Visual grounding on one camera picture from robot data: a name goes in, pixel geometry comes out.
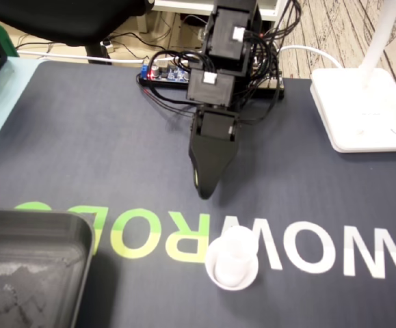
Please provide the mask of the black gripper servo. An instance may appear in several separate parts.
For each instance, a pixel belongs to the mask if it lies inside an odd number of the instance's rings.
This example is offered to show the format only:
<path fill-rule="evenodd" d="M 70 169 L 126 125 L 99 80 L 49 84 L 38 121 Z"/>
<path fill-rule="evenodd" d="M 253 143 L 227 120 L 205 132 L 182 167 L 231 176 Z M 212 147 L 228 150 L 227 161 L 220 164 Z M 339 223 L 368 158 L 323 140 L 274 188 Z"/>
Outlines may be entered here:
<path fill-rule="evenodd" d="M 193 168 L 194 186 L 201 199 L 209 199 L 225 169 L 235 158 L 239 114 L 213 108 L 195 112 L 189 158 Z"/>

